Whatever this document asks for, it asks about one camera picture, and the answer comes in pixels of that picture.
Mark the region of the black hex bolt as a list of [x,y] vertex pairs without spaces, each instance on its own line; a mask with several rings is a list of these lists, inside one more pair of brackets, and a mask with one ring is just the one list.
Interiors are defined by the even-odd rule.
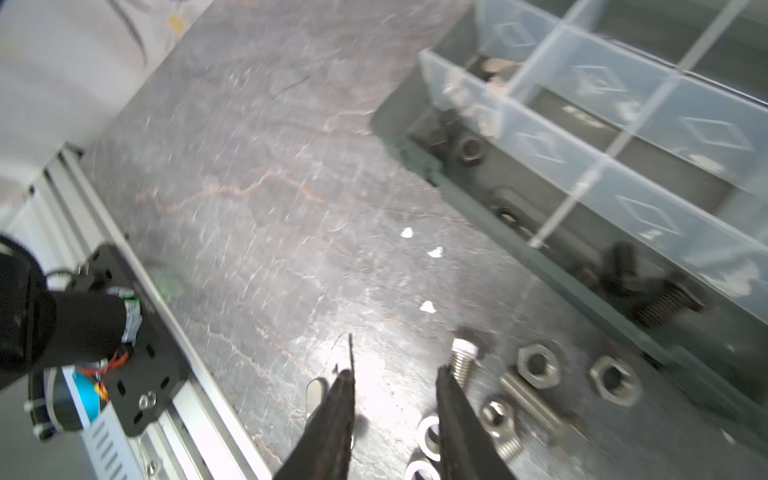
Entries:
[[616,242],[606,253],[601,283],[608,291],[619,296],[632,296],[641,292],[642,281],[637,273],[636,251],[630,242]]
[[630,319],[646,329],[665,326],[685,310],[700,312],[708,306],[705,290],[687,278],[664,280],[663,289],[654,298],[636,305]]

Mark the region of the black hex nut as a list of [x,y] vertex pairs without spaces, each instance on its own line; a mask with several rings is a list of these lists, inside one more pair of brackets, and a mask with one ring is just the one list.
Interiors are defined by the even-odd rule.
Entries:
[[487,153],[487,143],[482,137],[466,133],[458,139],[456,152],[463,165],[474,167],[483,162]]
[[515,208],[507,205],[499,205],[494,209],[496,217],[511,229],[520,227],[519,213]]

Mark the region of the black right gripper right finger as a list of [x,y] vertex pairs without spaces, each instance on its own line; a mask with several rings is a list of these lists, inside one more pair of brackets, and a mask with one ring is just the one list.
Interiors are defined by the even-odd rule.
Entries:
[[442,479],[515,479],[497,453],[449,365],[436,379]]

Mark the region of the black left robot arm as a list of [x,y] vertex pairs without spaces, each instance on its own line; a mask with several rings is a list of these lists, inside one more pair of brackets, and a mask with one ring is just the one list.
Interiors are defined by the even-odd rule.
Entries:
[[133,290],[52,290],[32,253],[1,237],[1,387],[29,379],[25,410],[39,440],[60,431],[44,372],[83,365],[101,379],[130,358],[142,321]]

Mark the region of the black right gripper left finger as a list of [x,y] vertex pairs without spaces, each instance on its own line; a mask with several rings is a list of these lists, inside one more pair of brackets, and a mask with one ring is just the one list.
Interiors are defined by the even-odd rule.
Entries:
[[355,377],[345,369],[274,479],[347,479],[355,426]]

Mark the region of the silver hex bolt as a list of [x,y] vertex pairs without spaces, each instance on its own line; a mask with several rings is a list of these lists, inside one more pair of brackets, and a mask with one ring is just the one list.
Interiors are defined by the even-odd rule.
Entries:
[[462,389],[465,389],[468,384],[479,351],[479,345],[469,339],[460,337],[453,339],[450,369],[454,379]]
[[563,438],[569,423],[520,375],[506,372],[501,375],[499,382],[502,390],[538,422],[551,443]]

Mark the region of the silver wing nut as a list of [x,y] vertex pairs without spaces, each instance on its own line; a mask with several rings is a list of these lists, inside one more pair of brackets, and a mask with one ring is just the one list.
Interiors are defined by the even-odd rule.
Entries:
[[328,382],[324,377],[309,381],[305,389],[306,422],[310,423],[318,408],[323,403],[328,391]]

